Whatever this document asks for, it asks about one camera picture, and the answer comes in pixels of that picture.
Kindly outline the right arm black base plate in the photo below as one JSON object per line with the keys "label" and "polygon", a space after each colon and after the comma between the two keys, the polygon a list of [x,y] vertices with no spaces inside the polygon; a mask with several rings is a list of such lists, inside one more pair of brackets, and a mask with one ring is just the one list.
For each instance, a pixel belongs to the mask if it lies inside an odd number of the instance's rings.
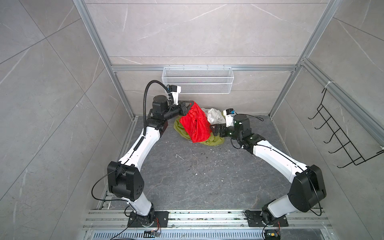
{"label": "right arm black base plate", "polygon": [[268,211],[245,210],[244,215],[248,221],[249,227],[288,227],[288,221],[285,215],[275,218]]}

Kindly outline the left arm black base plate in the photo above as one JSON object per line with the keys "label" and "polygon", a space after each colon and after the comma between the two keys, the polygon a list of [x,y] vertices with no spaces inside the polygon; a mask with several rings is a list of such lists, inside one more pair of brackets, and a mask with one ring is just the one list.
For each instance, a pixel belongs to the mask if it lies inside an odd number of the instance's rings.
{"label": "left arm black base plate", "polygon": [[168,226],[169,212],[167,211],[155,211],[150,212],[148,216],[141,216],[135,212],[131,212],[129,216],[128,226],[129,228],[139,227],[154,227],[165,228]]}

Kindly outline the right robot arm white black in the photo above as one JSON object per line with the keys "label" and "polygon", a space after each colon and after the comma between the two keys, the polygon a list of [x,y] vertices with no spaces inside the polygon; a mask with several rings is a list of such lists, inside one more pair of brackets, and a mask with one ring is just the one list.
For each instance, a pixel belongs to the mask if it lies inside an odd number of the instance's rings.
{"label": "right robot arm white black", "polygon": [[211,130],[214,136],[235,140],[240,148],[270,164],[291,183],[286,195],[263,206],[264,225],[277,224],[281,217],[292,212],[306,213],[327,196],[322,170],[298,162],[253,133],[247,115],[227,115],[226,123],[211,125]]}

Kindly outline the red cloth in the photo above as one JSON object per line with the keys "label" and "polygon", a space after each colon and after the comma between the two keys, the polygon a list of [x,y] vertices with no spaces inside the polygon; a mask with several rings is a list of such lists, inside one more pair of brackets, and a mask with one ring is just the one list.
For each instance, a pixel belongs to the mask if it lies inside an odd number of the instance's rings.
{"label": "red cloth", "polygon": [[196,102],[187,115],[180,118],[180,123],[193,143],[205,142],[211,136],[212,131],[207,116]]}

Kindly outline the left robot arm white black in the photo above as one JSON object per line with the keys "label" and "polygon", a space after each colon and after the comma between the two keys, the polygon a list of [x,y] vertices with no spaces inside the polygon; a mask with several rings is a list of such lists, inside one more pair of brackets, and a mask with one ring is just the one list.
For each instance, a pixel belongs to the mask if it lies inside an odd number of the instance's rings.
{"label": "left robot arm white black", "polygon": [[186,116],[195,102],[181,101],[173,103],[166,96],[153,99],[149,115],[144,117],[141,135],[130,150],[117,162],[110,162],[107,174],[109,192],[118,201],[124,201],[133,209],[131,220],[137,220],[142,226],[149,227],[155,221],[155,209],[143,193],[145,182],[141,175],[142,165],[152,147],[161,138],[168,127],[168,120],[177,116]]}

